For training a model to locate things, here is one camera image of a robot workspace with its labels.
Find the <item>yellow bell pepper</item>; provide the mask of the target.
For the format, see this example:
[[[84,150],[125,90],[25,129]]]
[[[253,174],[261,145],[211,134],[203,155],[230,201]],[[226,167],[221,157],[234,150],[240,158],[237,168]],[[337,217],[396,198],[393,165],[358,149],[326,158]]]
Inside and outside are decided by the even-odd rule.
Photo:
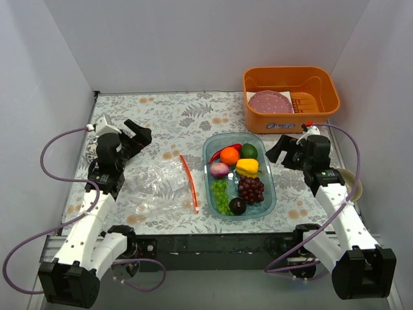
[[[259,162],[253,158],[240,159],[236,163],[236,172],[241,176],[256,178],[259,173]]]

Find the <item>red grape bunch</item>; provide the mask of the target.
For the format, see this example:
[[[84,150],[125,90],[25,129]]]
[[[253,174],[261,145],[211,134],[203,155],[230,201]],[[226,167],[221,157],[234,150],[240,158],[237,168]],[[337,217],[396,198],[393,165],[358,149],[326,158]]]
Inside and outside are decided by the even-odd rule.
[[[264,201],[264,189],[265,186],[258,177],[241,176],[237,186],[238,196],[249,205]]]

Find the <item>clear zip top bag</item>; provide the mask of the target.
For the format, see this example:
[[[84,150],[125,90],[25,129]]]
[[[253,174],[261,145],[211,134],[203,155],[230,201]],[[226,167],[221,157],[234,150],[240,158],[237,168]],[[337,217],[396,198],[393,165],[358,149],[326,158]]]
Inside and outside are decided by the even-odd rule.
[[[181,156],[129,172],[117,201],[136,216],[199,213],[194,181]]]

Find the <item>green grape bunch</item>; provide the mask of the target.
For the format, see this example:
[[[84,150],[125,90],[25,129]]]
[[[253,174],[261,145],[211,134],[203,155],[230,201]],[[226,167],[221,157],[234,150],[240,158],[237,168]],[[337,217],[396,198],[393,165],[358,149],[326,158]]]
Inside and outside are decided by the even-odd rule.
[[[226,192],[228,189],[228,182],[225,180],[216,180],[212,183],[210,189],[212,190],[218,213],[226,216],[233,216],[234,214],[229,207],[229,196]]]

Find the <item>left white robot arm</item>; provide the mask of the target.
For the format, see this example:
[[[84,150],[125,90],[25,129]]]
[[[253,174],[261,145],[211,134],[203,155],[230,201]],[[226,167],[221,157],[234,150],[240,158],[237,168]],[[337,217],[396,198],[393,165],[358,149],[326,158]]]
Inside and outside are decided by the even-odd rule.
[[[118,258],[136,255],[134,229],[127,225],[111,227],[103,241],[96,242],[125,182],[127,162],[152,141],[149,128],[130,119],[124,124],[133,132],[132,136],[109,125],[105,118],[89,126],[97,135],[97,145],[88,168],[81,218],[73,223],[52,261],[43,262],[38,272],[46,300],[52,304],[91,308],[106,271]]]

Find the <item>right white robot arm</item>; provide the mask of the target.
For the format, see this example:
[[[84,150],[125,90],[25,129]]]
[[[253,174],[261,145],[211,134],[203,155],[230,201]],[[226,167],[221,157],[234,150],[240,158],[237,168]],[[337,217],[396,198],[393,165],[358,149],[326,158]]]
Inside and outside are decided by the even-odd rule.
[[[320,134],[304,134],[296,139],[282,135],[267,151],[275,163],[281,152],[283,166],[303,172],[305,183],[328,214],[327,222],[300,225],[292,248],[278,257],[312,253],[329,271],[333,288],[342,300],[386,298],[390,294],[396,255],[385,249],[367,231],[347,192],[345,181],[330,166],[330,140]]]

